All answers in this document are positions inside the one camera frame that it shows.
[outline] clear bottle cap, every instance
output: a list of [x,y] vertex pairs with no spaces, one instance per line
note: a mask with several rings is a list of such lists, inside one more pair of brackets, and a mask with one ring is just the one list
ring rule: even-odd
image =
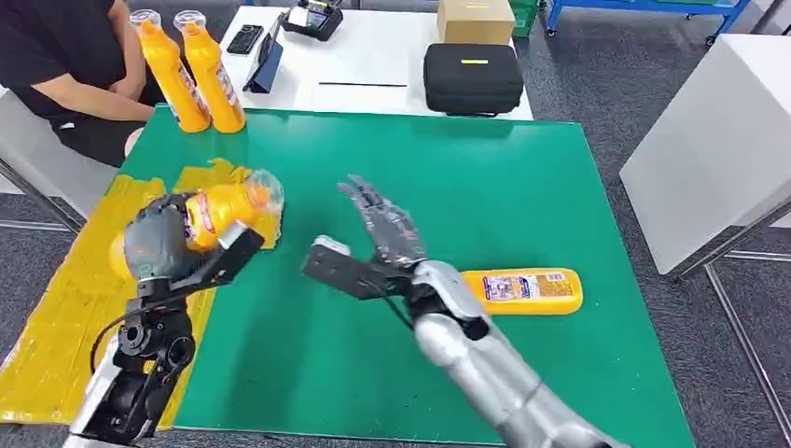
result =
[[267,170],[255,170],[245,182],[247,200],[256,209],[270,213],[283,210],[283,186],[272,173]]
[[162,17],[154,9],[138,9],[129,15],[129,23],[136,30],[143,28],[144,23],[148,23],[148,26],[153,25],[160,28],[162,26]]
[[206,16],[200,11],[189,9],[181,11],[173,18],[173,26],[182,33],[190,33],[197,28],[206,27]]

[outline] blue shelf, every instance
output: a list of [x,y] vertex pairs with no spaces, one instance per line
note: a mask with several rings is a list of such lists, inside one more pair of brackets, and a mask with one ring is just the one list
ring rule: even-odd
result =
[[714,34],[706,39],[706,43],[711,45],[720,33],[725,33],[730,28],[730,25],[736,21],[748,3],[750,3],[750,0],[737,0],[735,4],[729,0],[716,0],[715,3],[709,4],[683,3],[681,1],[671,3],[667,0],[662,2],[656,0],[554,0],[547,19],[547,33],[548,35],[555,34],[558,19],[564,7],[597,7],[602,9],[674,12],[690,15],[721,15],[723,16],[722,24]]

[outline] gray carpet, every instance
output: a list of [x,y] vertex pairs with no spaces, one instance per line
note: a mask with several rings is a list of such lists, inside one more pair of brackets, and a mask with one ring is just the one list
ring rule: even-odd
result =
[[[367,0],[364,7],[426,10],[434,4]],[[755,20],[756,11],[748,8],[736,30],[748,30]],[[716,26],[717,19],[706,17],[685,21],[674,14],[568,8],[557,35],[544,37],[537,21],[531,38],[518,39],[516,45],[535,116],[578,121],[585,129],[698,445],[782,446],[782,434],[705,277],[698,274],[679,284],[656,273],[618,179],[623,162],[705,54],[703,39]],[[0,197],[0,217],[10,201]],[[785,231],[766,231],[745,246],[791,251],[788,236]],[[0,328],[11,326],[10,333],[0,332],[0,357],[67,250],[64,235],[46,234],[38,244],[46,245],[48,252],[33,255],[30,245],[36,244],[35,237],[0,231],[0,273],[6,292],[0,300]],[[732,260],[717,266],[787,409],[791,305],[786,291],[791,287],[791,266]],[[59,446],[63,437],[63,428],[3,427],[0,447]],[[151,447],[384,445],[401,444],[194,431],[169,431],[146,442]]]

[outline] yellow bottle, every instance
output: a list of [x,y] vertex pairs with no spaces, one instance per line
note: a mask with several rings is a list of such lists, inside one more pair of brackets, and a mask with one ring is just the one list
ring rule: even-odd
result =
[[184,52],[215,129],[221,133],[240,131],[245,124],[244,109],[223,67],[222,50],[206,32],[206,17],[198,11],[181,11],[173,24],[184,36]]
[[466,271],[462,277],[489,315],[568,315],[582,306],[582,284],[570,269]]
[[209,112],[181,62],[178,45],[162,31],[160,14],[151,9],[140,9],[134,11],[129,20],[140,36],[143,55],[178,126],[185,133],[199,133],[208,128],[211,122]]
[[217,238],[239,219],[254,228],[263,213],[279,215],[283,187],[265,170],[256,170],[244,181],[215,185],[187,200],[188,246],[205,252],[217,246]]

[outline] green table surface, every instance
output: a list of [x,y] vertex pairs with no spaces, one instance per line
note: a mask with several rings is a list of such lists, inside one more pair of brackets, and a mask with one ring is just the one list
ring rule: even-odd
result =
[[336,183],[373,182],[407,209],[428,255],[460,271],[565,267],[585,300],[563,316],[495,322],[582,416],[635,447],[692,446],[629,259],[579,125],[248,111],[240,133],[184,134],[167,109],[120,172],[171,188],[221,157],[284,186],[283,236],[217,291],[175,425],[415,441],[498,443],[383,301],[300,273],[330,235],[372,245]]

